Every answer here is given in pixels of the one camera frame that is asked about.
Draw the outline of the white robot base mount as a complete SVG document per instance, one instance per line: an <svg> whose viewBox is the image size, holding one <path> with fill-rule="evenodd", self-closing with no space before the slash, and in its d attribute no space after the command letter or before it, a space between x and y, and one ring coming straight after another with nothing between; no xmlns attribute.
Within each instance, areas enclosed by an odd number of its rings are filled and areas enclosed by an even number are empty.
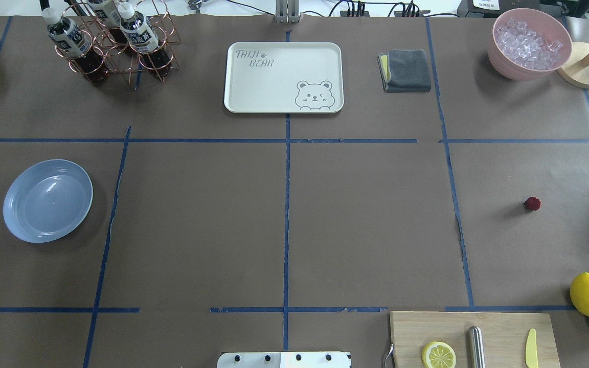
<svg viewBox="0 0 589 368"><path fill-rule="evenodd" d="M352 367L352 359L341 351L227 352L217 367Z"/></svg>

